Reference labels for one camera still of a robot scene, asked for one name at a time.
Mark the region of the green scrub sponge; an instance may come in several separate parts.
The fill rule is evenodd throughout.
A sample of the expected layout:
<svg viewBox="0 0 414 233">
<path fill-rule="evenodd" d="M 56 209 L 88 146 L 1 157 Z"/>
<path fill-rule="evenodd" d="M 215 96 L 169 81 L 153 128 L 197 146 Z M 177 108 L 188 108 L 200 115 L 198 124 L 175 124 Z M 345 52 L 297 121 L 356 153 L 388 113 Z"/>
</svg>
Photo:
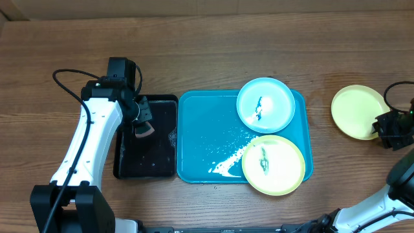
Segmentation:
<svg viewBox="0 0 414 233">
<path fill-rule="evenodd" d="M 143 122 L 135 128 L 135 137 L 138 139 L 145 138 L 154 132 L 155 130 L 149 122 Z"/>
</svg>

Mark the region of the yellow plate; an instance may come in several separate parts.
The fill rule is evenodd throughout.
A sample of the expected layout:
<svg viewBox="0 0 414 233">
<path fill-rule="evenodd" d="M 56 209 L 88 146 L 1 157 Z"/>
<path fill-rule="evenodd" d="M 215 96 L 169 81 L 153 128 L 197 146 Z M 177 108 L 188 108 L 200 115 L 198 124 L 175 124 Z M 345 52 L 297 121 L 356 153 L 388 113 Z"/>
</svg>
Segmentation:
<svg viewBox="0 0 414 233">
<path fill-rule="evenodd" d="M 293 192 L 305 176 L 305 160 L 299 148 L 277 135 L 252 140 L 242 156 L 242 170 L 257 191 L 281 196 Z"/>
<path fill-rule="evenodd" d="M 340 89 L 331 103 L 334 123 L 346 135 L 358 140 L 378 138 L 373 123 L 376 117 L 389 112 L 384 98 L 364 85 L 349 85 Z"/>
</svg>

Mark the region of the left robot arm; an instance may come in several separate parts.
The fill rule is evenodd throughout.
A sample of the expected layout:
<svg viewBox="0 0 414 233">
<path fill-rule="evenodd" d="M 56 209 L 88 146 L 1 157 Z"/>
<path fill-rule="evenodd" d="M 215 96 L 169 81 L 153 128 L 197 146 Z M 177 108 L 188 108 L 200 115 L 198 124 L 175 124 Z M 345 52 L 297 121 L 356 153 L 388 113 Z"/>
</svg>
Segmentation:
<svg viewBox="0 0 414 233">
<path fill-rule="evenodd" d="M 140 109 L 133 81 L 91 80 L 73 97 L 81 104 L 69 149 L 48 185 L 36 185 L 30 205 L 40 232 L 139 232 L 140 223 L 117 218 L 101 192 L 104 164 L 117 129 Z"/>
</svg>

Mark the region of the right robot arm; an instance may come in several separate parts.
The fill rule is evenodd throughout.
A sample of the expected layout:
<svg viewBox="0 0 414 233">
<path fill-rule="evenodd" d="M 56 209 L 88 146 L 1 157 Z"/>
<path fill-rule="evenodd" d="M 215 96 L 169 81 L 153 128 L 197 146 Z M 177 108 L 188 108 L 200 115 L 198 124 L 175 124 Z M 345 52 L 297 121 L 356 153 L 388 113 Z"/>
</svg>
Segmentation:
<svg viewBox="0 0 414 233">
<path fill-rule="evenodd" d="M 385 148 L 412 143 L 413 107 L 409 111 L 392 108 L 376 117 L 373 128 Z M 390 170 L 385 187 L 357 205 L 321 216 L 309 231 L 374 232 L 406 219 L 413 219 L 413 151 Z"/>
</svg>

